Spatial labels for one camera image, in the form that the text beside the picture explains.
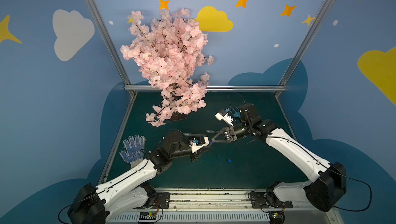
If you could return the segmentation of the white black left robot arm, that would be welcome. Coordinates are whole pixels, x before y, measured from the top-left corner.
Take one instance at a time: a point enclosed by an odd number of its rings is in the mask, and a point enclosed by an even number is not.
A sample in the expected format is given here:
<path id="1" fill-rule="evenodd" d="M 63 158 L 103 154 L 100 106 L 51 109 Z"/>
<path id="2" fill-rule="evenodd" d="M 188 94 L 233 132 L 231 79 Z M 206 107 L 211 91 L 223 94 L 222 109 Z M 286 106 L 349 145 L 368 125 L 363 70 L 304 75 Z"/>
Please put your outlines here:
<path id="1" fill-rule="evenodd" d="M 211 144 L 204 135 L 170 132 L 160 147 L 129 171 L 100 185 L 87 184 L 81 188 L 73 203 L 65 207 L 70 223 L 105 224 L 131 209 L 161 209 L 157 192 L 149 181 L 169 169 L 173 159 L 189 157 L 194 161 L 210 150 Z"/>

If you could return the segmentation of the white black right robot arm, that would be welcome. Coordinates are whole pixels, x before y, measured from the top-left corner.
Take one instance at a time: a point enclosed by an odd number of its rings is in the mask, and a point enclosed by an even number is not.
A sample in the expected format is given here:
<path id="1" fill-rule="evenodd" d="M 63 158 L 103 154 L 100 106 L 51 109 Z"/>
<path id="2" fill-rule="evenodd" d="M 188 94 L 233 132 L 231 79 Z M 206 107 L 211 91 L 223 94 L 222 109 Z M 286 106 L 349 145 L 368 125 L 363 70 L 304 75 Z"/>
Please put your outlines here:
<path id="1" fill-rule="evenodd" d="M 266 191 L 268 206 L 276 208 L 284 202 L 299 201 L 328 212 L 346 194 L 349 177 L 341 163 L 330 163 L 309 151 L 273 121 L 262 119 L 255 105 L 246 103 L 220 110 L 216 119 L 227 126 L 211 139 L 213 143 L 220 142 L 217 139 L 220 135 L 224 136 L 224 143 L 252 136 L 277 150 L 308 178 L 305 182 L 274 183 Z"/>

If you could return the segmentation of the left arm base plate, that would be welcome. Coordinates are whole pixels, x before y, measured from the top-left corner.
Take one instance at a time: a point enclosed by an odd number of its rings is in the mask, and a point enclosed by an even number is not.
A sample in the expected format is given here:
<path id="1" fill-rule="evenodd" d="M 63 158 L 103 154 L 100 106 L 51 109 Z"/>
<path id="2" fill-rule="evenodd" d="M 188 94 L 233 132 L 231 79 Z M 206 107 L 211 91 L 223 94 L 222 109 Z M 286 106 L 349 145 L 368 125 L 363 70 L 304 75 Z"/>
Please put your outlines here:
<path id="1" fill-rule="evenodd" d="M 168 209 L 170 205 L 170 193 L 156 193 L 150 195 L 142 207 L 138 209 Z"/>

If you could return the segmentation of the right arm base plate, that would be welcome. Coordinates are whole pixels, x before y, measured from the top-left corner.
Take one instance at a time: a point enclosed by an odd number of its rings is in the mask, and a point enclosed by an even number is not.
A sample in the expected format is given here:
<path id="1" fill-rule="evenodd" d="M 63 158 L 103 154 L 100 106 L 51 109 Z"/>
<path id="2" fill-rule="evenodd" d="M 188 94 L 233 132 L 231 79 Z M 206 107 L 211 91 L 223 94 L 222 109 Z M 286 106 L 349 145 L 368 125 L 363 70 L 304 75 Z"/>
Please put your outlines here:
<path id="1" fill-rule="evenodd" d="M 282 202 L 276 198 L 273 193 L 255 192 L 248 193 L 248 199 L 254 209 L 291 209 L 293 204 L 291 201 Z"/>

